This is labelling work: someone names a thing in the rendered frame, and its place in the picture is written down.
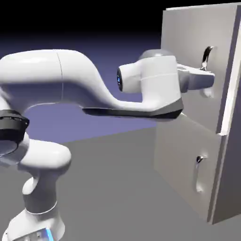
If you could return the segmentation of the grey small cabinet door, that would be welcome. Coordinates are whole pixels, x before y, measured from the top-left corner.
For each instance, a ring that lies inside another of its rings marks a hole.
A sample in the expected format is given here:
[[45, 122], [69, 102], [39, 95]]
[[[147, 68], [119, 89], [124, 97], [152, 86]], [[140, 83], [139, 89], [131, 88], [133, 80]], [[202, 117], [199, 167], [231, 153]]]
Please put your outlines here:
[[215, 206], [225, 141], [184, 114], [157, 124], [154, 169], [206, 222]]

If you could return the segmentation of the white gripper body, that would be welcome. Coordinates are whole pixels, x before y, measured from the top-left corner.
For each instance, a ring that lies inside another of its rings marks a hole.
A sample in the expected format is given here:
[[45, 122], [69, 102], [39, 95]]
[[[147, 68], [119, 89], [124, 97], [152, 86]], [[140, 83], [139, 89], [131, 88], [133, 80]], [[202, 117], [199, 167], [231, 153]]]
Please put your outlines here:
[[187, 91], [206, 89], [213, 86], [214, 73], [189, 66], [186, 69], [189, 72]]

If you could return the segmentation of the grey large cabinet door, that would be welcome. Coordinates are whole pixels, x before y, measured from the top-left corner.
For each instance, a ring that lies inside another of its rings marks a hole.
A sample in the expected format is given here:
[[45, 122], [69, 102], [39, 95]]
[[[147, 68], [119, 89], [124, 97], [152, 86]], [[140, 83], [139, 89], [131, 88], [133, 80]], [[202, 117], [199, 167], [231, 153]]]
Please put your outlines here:
[[184, 114], [205, 128], [227, 135], [241, 65], [241, 2], [169, 8], [163, 13], [161, 47], [180, 64], [200, 68], [211, 47], [207, 70], [214, 73], [211, 88], [182, 95]]

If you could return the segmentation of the long curved metal handle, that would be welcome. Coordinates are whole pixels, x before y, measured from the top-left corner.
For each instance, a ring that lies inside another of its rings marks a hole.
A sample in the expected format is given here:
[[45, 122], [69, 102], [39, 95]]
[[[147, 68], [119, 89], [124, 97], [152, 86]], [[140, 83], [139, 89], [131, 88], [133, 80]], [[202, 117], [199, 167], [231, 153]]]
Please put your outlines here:
[[[209, 58], [210, 52], [212, 51], [213, 48], [215, 48], [215, 46], [207, 46], [204, 51], [201, 68], [200, 68], [202, 71], [207, 71], [208, 58]], [[201, 89], [200, 94], [204, 98], [213, 98], [213, 92], [212, 92], [211, 88]]]

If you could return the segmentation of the grey cabinet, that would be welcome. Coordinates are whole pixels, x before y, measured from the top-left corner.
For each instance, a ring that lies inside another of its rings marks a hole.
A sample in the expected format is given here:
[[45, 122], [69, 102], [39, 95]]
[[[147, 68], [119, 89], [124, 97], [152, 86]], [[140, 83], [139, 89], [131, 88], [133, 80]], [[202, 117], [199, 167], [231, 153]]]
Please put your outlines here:
[[230, 130], [225, 135], [211, 224], [241, 214], [241, 65], [238, 84]]

